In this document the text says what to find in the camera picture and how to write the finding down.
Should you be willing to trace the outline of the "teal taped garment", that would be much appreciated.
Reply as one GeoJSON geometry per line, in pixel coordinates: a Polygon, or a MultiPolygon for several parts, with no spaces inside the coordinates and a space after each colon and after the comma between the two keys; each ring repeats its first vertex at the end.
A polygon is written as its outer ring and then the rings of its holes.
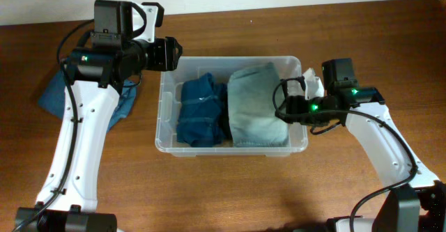
{"type": "Polygon", "coordinates": [[[226,85],[217,83],[209,72],[185,82],[180,95],[177,141],[195,148],[222,143],[226,139],[220,127],[226,107],[225,96],[226,85]]]}

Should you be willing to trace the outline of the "light blue jeans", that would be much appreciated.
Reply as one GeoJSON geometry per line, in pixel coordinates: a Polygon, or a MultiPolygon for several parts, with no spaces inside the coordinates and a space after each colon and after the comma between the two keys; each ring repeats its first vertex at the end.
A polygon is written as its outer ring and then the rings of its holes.
{"type": "Polygon", "coordinates": [[[227,84],[229,127],[235,147],[282,147],[289,125],[275,115],[272,97],[284,99],[273,63],[234,72],[227,84]]]}

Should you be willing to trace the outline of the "small black taped garment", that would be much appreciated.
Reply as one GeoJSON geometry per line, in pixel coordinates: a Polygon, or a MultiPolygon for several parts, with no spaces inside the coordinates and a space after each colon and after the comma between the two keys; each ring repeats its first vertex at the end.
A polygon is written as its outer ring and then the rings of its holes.
{"type": "Polygon", "coordinates": [[[222,130],[224,136],[228,140],[232,140],[231,128],[229,125],[229,116],[228,114],[222,114],[219,119],[219,127],[222,130]]]}

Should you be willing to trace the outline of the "dark blue jeans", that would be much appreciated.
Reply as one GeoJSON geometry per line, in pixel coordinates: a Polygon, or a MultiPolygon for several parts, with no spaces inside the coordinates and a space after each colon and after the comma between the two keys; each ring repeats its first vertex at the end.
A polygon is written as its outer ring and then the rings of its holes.
{"type": "MultiPolygon", "coordinates": [[[[118,105],[111,116],[107,131],[110,131],[121,119],[127,118],[132,110],[137,96],[137,85],[130,80],[125,80],[124,86],[118,105]]],[[[65,107],[65,87],[63,75],[58,71],[38,99],[38,106],[51,115],[62,119],[65,107]]]]}

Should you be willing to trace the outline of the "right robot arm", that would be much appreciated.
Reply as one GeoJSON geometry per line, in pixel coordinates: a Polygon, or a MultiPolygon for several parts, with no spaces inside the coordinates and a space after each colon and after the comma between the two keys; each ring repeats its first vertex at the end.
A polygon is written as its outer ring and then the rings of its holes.
{"type": "Polygon", "coordinates": [[[322,72],[317,77],[309,69],[295,78],[302,95],[290,95],[289,80],[281,80],[285,99],[276,117],[309,126],[314,135],[346,127],[383,184],[350,215],[328,219],[325,231],[444,231],[445,184],[398,131],[378,89],[360,86],[351,59],[326,61],[322,72]]]}

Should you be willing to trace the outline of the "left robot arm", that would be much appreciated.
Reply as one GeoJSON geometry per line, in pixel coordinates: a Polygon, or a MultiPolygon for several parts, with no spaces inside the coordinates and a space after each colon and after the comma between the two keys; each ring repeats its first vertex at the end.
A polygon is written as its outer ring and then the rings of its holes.
{"type": "Polygon", "coordinates": [[[125,80],[178,65],[178,41],[155,35],[163,17],[155,2],[95,2],[76,47],[57,60],[65,82],[59,139],[35,206],[17,211],[16,231],[117,230],[115,215],[97,211],[102,150],[125,80]]]}

